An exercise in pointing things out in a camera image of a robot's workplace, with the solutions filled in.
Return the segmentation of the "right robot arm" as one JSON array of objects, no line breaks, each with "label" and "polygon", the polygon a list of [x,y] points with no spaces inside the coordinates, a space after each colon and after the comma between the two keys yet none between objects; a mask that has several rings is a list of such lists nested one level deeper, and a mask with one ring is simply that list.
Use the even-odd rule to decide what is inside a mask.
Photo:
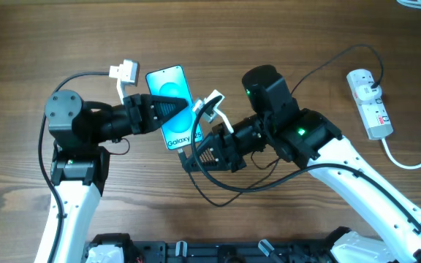
[{"label": "right robot arm", "polygon": [[421,209],[385,180],[321,113],[300,109],[274,66],[244,74],[242,84],[254,114],[235,125],[219,124],[191,154],[179,153],[183,169],[235,172],[244,156],[272,147],[344,199],[379,235],[394,262],[421,262]]}]

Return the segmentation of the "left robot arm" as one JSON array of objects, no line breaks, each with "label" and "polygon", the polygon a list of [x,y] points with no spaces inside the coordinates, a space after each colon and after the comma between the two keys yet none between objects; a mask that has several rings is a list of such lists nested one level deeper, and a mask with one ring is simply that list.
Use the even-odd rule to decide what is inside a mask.
[{"label": "left robot arm", "polygon": [[103,142],[147,134],[185,110],[182,98],[134,94],[116,106],[83,100],[71,90],[53,93],[45,105],[54,137],[50,171],[44,175],[51,207],[37,262],[80,262],[87,232],[103,194],[111,153]]}]

